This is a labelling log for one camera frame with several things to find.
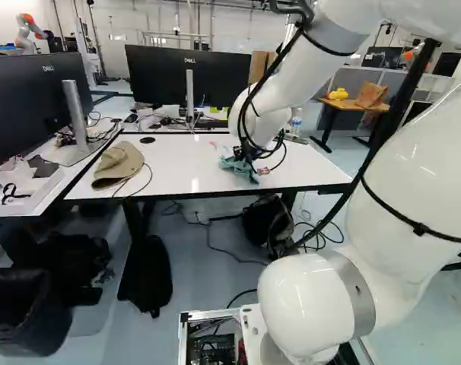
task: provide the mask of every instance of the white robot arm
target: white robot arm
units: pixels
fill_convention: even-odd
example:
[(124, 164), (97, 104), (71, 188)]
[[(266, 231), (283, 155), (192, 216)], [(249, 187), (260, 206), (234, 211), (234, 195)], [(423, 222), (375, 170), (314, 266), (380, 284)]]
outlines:
[[(314, 11), (308, 36), (297, 38), (253, 105), (248, 90), (236, 99), (229, 120), (242, 143), (266, 146), (288, 108), (309, 100), (383, 18), (461, 45), (461, 0), (319, 0)], [(259, 279), (269, 334), (294, 363), (326, 362), (339, 344), (402, 321), (461, 252), (461, 84), (379, 150), (346, 226), (351, 245), (279, 259)]]

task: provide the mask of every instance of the water bottle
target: water bottle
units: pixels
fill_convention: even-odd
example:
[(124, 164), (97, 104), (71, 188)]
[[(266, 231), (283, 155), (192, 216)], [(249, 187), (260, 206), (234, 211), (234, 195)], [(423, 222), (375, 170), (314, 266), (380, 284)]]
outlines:
[(301, 108), (291, 108), (291, 120), (290, 120), (290, 134), (300, 137), (300, 129), (302, 125), (301, 120)]

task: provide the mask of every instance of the black bag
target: black bag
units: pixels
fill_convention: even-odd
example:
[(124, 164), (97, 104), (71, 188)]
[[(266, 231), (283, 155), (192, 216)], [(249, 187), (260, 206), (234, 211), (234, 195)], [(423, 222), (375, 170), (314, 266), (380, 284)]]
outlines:
[(145, 244), (135, 246), (129, 255), (127, 287), (120, 299), (130, 300), (142, 313), (157, 318), (160, 308), (170, 302), (173, 293), (168, 251), (160, 237), (149, 236)]
[(267, 246), (270, 258), (275, 259), (275, 248), (286, 244), (294, 222), (281, 198), (270, 194), (243, 209), (243, 227), (247, 239), (255, 246)]
[(48, 356), (70, 329), (72, 314), (49, 272), (0, 268), (0, 354)]
[(98, 303), (102, 290), (92, 288), (91, 282), (112, 258), (106, 240), (53, 233), (37, 246), (37, 255), (29, 267), (44, 268), (52, 274), (65, 305)]

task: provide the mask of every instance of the orange robot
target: orange robot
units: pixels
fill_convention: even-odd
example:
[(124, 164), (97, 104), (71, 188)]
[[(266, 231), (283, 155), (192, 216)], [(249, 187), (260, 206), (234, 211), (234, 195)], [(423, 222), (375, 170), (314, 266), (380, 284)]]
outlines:
[(49, 36), (48, 33), (36, 25), (30, 14), (20, 13), (17, 15), (16, 20), (19, 25), (19, 31), (17, 32), (14, 44), (24, 49), (23, 55), (36, 54), (36, 47), (33, 41), (28, 39), (30, 32), (34, 32), (38, 40), (46, 40)]

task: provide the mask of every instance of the teal cloth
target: teal cloth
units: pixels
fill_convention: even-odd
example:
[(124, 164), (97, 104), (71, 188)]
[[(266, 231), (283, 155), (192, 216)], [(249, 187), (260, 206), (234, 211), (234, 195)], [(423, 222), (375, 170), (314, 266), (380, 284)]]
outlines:
[(247, 178), (250, 182), (257, 184), (258, 181), (254, 179), (253, 168), (245, 160), (236, 161), (234, 157), (219, 157), (218, 166), (223, 170), (234, 170), (239, 176)]

